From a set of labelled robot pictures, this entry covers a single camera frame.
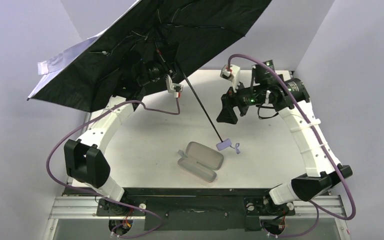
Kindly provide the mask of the lavender folding umbrella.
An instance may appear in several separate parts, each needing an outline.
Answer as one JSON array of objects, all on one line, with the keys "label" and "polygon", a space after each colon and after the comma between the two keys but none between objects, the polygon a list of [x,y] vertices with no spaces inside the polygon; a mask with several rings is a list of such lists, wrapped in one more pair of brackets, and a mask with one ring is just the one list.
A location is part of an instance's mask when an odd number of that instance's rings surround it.
[{"label": "lavender folding umbrella", "polygon": [[[110,27],[39,62],[29,99],[84,112],[102,110],[127,61],[174,60],[178,84],[245,37],[268,0],[138,0]],[[167,90],[148,83],[147,95]]]}]

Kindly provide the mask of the pink umbrella case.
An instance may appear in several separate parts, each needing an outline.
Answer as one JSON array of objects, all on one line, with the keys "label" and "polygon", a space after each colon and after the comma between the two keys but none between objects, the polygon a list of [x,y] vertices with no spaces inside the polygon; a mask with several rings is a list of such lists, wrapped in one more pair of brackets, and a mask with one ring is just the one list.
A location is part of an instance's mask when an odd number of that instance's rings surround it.
[{"label": "pink umbrella case", "polygon": [[208,183],[216,180],[216,171],[224,162],[220,152],[195,141],[189,142],[185,151],[179,149],[177,154],[180,155],[177,164],[182,169]]}]

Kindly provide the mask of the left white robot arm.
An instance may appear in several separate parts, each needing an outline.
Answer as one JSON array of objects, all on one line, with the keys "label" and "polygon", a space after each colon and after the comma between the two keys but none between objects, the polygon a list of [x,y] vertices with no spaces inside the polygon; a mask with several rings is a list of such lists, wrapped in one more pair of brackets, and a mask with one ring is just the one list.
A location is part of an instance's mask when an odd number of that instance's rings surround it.
[{"label": "left white robot arm", "polygon": [[164,83],[175,98],[179,98],[183,89],[182,85],[173,82],[176,76],[175,60],[153,60],[147,63],[129,60],[126,67],[127,72],[121,76],[100,115],[86,124],[86,131],[77,140],[68,140],[63,146],[67,175],[113,201],[120,201],[125,190],[111,177],[105,151],[124,121],[138,106],[144,105],[142,99],[147,95],[144,83],[133,84],[132,81]]}]

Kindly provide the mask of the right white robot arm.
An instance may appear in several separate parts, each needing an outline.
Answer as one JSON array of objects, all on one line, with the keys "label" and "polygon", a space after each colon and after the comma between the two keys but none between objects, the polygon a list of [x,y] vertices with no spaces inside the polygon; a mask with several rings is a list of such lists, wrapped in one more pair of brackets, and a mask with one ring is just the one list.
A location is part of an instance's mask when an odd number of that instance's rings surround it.
[{"label": "right white robot arm", "polygon": [[249,87],[244,87],[239,81],[239,66],[225,65],[222,68],[220,77],[230,81],[231,87],[221,96],[222,109],[216,121],[235,125],[238,122],[235,107],[241,116],[247,114],[250,106],[264,108],[269,105],[273,108],[284,120],[297,144],[305,173],[272,188],[268,198],[275,205],[295,200],[309,201],[340,183],[335,167],[343,178],[350,177],[353,172],[350,166],[342,165],[330,149],[303,82],[291,78],[284,81],[286,88],[283,88],[267,68],[274,69],[271,60],[266,61],[264,66],[252,66],[252,84]]}]

